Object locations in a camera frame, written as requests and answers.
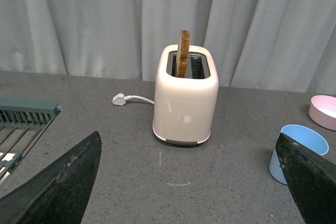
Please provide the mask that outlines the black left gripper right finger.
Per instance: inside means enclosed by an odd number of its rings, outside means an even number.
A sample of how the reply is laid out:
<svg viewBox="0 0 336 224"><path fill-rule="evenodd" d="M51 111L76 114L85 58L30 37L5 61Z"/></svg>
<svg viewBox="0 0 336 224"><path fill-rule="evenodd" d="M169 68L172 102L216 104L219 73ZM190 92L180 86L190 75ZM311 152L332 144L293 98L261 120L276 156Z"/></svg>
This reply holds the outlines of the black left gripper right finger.
<svg viewBox="0 0 336 224"><path fill-rule="evenodd" d="M335 164L280 133L276 153L305 223L335 223Z"/></svg>

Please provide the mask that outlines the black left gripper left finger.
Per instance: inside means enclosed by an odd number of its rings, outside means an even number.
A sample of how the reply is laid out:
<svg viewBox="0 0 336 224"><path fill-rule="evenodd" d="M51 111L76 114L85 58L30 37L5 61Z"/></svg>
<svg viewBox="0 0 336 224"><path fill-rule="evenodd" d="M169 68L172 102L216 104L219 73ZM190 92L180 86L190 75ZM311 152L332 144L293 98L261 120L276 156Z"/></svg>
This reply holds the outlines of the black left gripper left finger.
<svg viewBox="0 0 336 224"><path fill-rule="evenodd" d="M101 149L100 134L93 132L1 198L1 223L81 223Z"/></svg>

